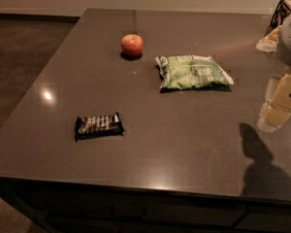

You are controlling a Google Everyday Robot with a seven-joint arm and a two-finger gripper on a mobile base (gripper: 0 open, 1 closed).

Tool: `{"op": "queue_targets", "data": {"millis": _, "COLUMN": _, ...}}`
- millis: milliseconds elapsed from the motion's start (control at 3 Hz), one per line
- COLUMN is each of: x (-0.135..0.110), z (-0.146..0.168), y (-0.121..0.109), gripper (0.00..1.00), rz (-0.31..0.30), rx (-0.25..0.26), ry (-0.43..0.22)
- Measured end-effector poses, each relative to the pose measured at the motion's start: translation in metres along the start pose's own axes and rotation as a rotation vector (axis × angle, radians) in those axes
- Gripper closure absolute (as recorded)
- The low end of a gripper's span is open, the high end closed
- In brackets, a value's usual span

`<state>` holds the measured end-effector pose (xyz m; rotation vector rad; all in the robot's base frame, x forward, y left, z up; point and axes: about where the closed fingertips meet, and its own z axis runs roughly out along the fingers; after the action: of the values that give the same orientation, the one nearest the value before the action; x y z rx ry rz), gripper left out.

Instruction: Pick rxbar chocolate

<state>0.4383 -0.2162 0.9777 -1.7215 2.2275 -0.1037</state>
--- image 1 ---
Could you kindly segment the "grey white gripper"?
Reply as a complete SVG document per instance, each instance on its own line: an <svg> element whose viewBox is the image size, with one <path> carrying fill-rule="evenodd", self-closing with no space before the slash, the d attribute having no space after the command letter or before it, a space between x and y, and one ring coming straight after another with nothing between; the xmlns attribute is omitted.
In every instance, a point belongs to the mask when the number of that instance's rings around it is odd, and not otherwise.
<svg viewBox="0 0 291 233"><path fill-rule="evenodd" d="M291 66L291 14L283 21L278 34L278 59ZM266 101L274 108L291 112L291 74L273 75L268 83Z"/></svg>

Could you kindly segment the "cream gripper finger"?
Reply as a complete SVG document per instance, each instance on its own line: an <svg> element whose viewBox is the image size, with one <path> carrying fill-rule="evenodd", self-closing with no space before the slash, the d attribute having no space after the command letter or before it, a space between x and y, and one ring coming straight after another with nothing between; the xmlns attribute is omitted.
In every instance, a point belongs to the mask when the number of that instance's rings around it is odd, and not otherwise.
<svg viewBox="0 0 291 233"><path fill-rule="evenodd" d="M260 131L273 133L291 117L291 113L280 108L274 108L265 102L259 113L257 127Z"/></svg>

